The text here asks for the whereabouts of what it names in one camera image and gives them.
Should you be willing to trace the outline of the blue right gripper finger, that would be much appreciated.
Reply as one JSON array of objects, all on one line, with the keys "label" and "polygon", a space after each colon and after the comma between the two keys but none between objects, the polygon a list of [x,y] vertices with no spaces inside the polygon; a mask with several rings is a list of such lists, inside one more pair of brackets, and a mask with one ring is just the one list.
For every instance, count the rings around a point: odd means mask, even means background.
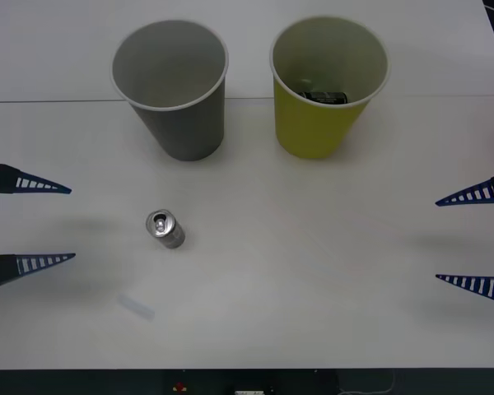
[{"label": "blue right gripper finger", "polygon": [[452,286],[456,286],[494,301],[494,276],[435,274],[435,277]]},{"label": "blue right gripper finger", "polygon": [[494,204],[494,176],[480,184],[474,184],[436,202],[438,207]]}]

